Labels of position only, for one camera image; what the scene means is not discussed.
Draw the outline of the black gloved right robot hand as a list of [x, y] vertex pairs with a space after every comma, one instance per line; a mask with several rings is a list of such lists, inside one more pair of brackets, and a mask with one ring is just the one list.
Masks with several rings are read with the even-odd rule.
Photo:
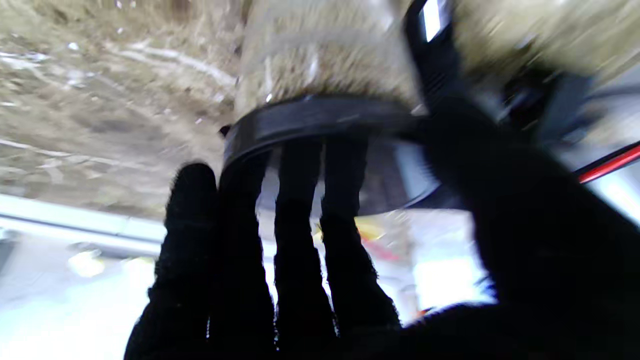
[[293, 140], [276, 203], [278, 305], [255, 212], [269, 155], [223, 189], [192, 162], [174, 180], [124, 359], [637, 360], [638, 226], [462, 95], [431, 103], [416, 135], [472, 214], [496, 303], [402, 326], [355, 226], [366, 142]]

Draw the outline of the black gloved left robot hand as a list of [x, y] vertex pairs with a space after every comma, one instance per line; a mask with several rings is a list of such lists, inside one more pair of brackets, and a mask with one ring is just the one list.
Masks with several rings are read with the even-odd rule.
[[412, 0], [403, 19], [420, 96], [429, 111], [445, 98], [466, 93], [454, 25], [445, 0]]

